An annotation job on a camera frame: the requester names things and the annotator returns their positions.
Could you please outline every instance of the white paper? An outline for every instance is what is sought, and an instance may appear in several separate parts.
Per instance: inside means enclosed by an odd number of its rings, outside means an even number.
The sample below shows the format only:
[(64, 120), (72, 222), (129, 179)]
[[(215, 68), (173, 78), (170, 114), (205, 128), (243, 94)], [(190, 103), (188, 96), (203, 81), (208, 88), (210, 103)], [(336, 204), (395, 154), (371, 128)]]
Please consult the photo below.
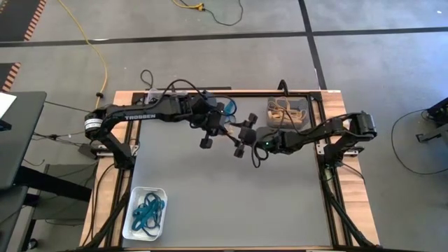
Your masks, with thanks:
[(7, 112), (16, 96), (0, 92), (0, 118)]

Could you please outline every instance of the yellow cable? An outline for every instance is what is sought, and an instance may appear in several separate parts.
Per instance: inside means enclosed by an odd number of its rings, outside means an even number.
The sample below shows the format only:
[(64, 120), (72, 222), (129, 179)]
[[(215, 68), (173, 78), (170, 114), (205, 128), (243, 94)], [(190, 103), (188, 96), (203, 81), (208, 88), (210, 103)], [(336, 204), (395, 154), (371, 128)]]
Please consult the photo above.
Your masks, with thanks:
[[(81, 33), (83, 34), (83, 37), (84, 37), (85, 42), (86, 42), (89, 46), (91, 46), (92, 49), (93, 49), (95, 52), (97, 52), (99, 58), (100, 58), (101, 61), (103, 62), (103, 66), (104, 66), (104, 82), (103, 82), (103, 85), (102, 85), (102, 87), (101, 87), (101, 90), (99, 91), (100, 93), (102, 93), (102, 92), (104, 91), (104, 89), (106, 88), (106, 85), (107, 85), (107, 63), (106, 63), (106, 61), (104, 60), (103, 55), (98, 51), (98, 49), (97, 49), (94, 45), (92, 45), (92, 44), (89, 42), (89, 39), (88, 39), (87, 36), (85, 35), (85, 32), (84, 32), (83, 28), (81, 27), (81, 25), (79, 24), (79, 22), (77, 21), (77, 19), (73, 16), (73, 14), (71, 14), (71, 11), (69, 10), (69, 8), (68, 8), (67, 6), (65, 6), (65, 4), (62, 3), (61, 0), (57, 0), (57, 1), (61, 4), (61, 6), (64, 8), (64, 10), (70, 15), (71, 19), (76, 23), (76, 25), (78, 26), (79, 30), (80, 30)], [(98, 98), (97, 98), (97, 103), (96, 103), (96, 105), (95, 105), (95, 108), (96, 108), (96, 109), (98, 108), (100, 98), (101, 98), (101, 97), (98, 97)]]
[(181, 5), (178, 2), (176, 2), (176, 0), (172, 0), (174, 4), (176, 4), (177, 6), (181, 7), (181, 8), (192, 8), (192, 9), (197, 9), (198, 11), (203, 11), (204, 10), (204, 3), (198, 3), (195, 6), (185, 6), (185, 5)]

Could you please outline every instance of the wooden table frame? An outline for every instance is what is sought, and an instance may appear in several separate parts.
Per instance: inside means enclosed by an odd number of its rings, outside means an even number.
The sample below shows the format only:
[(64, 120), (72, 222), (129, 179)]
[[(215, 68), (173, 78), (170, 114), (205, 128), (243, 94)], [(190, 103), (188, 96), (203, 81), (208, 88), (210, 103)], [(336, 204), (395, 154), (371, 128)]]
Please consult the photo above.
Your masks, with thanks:
[[(268, 97), (268, 96), (284, 96), (285, 92), (283, 90), (209, 90), (210, 92), (217, 92), (219, 94), (227, 94), (232, 97)], [(143, 91), (117, 91), (115, 93), (115, 99), (113, 101), (116, 105), (130, 105), (136, 99), (138, 94), (144, 93)], [(314, 112), (314, 119), (316, 123), (319, 123), (321, 119), (325, 119), (322, 117), (324, 114), (326, 118), (331, 118), (334, 116), (338, 116), (346, 113), (344, 102), (342, 100), (342, 94), (340, 91), (336, 90), (291, 90), (289, 94), (294, 97), (294, 94), (307, 94), (308, 98), (311, 97), (311, 107)], [(138, 139), (139, 135), (139, 122), (121, 122), (117, 124), (112, 133), (119, 139), (120, 141), (129, 142), (129, 144), (135, 144), (136, 139)], [(337, 137), (332, 137), (330, 140), (332, 142), (336, 141)], [(361, 172), (361, 168), (358, 162), (357, 157), (345, 157), (344, 163), (350, 165), (354, 169)], [(103, 157), (100, 159), (97, 169), (97, 175), (95, 180), (95, 188), (99, 190), (99, 196), (97, 199), (97, 208), (94, 213), (94, 225), (92, 227), (93, 234), (96, 234), (101, 226), (104, 224), (105, 220), (109, 217), (109, 214), (113, 208), (114, 202), (117, 202), (117, 199), (125, 192), (127, 184), (130, 182), (131, 173), (129, 171), (119, 171), (118, 169), (109, 169), (107, 174), (104, 175), (101, 184), (98, 186), (98, 179), (103, 175), (106, 171), (106, 168), (113, 164), (112, 157)], [(118, 192), (118, 184), (120, 184), (120, 194)], [(331, 181), (330, 187), (332, 191), (337, 194), (337, 191), (341, 192), (340, 197), (343, 198), (343, 205), (346, 209), (347, 214), (352, 219), (352, 221), (356, 224), (356, 227), (369, 239), (372, 243), (378, 244), (378, 236), (375, 228), (375, 223), (373, 221), (372, 212), (370, 210), (370, 204), (367, 196), (367, 192), (365, 190), (365, 185), (362, 178), (350, 171), (349, 169), (345, 169), (340, 167), (337, 170), (335, 178)], [(91, 236), (87, 237), (91, 217), (92, 217), (92, 198), (90, 199), (89, 208), (87, 210), (83, 233), (81, 235), (80, 245), (83, 245), (83, 242), (86, 240), (90, 241)], [(344, 238), (347, 237), (347, 231), (343, 228), (340, 217), (337, 215), (335, 210), (332, 208), (332, 211), (326, 209), (329, 218), (332, 218), (333, 221), (329, 220), (330, 223), (334, 223), (335, 227), (335, 237), (337, 239), (337, 243), (339, 245), (349, 245), (346, 243)], [(117, 217), (113, 229), (112, 235), (109, 238), (105, 238), (101, 245), (103, 246), (107, 243), (109, 246), (120, 246), (122, 235), (121, 229), (123, 228), (123, 210), (120, 215)], [(157, 250), (204, 250), (204, 249), (213, 249), (213, 250), (235, 250), (235, 249), (329, 249), (330, 247), (258, 247), (258, 248), (145, 248), (145, 249), (157, 249)]]

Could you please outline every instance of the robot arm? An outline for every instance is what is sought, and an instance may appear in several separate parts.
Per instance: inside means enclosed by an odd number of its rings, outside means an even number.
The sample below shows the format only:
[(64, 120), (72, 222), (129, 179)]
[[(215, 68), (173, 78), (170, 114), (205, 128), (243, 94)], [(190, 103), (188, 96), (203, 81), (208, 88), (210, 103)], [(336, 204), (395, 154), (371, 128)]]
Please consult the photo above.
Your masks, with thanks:
[[(377, 136), (372, 116), (364, 112), (340, 115), (301, 132), (273, 129), (271, 127), (259, 127), (254, 130), (252, 126), (256, 120), (256, 115), (251, 114), (249, 119), (243, 123), (233, 124), (241, 128), (234, 156), (242, 158), (245, 145), (262, 149), (266, 153), (290, 155), (299, 151), (305, 144), (314, 143), (328, 137), (341, 136), (336, 143), (330, 143), (323, 149), (324, 163), (333, 166), (341, 162), (344, 153), (358, 142), (370, 141)], [(350, 120), (349, 129), (344, 126), (346, 120)]]
[(135, 157), (129, 145), (121, 143), (113, 134), (113, 127), (119, 122), (158, 119), (175, 123), (182, 120), (190, 122), (192, 128), (201, 128), (206, 136), (201, 140), (201, 148), (210, 148), (209, 137), (225, 134), (226, 115), (224, 104), (208, 92), (196, 95), (164, 94), (158, 100), (144, 105), (116, 106), (98, 108), (85, 116), (85, 136), (92, 141), (102, 142), (112, 153), (115, 167), (133, 169)]

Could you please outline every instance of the black desk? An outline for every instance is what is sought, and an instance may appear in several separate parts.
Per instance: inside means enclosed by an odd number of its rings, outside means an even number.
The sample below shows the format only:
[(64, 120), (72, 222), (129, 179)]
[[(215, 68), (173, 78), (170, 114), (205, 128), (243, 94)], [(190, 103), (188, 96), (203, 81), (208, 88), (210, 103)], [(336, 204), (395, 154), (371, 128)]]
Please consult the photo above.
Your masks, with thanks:
[(0, 132), (0, 190), (12, 186), (28, 186), (88, 202), (91, 193), (89, 188), (21, 165), (47, 94), (45, 92), (10, 94), (17, 98), (2, 118), (12, 125), (12, 129)]
[(27, 191), (26, 186), (0, 191), (0, 251), (6, 251), (8, 248)]
[(91, 189), (22, 166), (22, 161), (41, 115), (45, 92), (11, 92), (17, 98), (2, 120), (12, 125), (0, 132), (0, 251), (6, 250), (23, 204), (35, 206), (36, 195), (28, 188), (89, 202)]

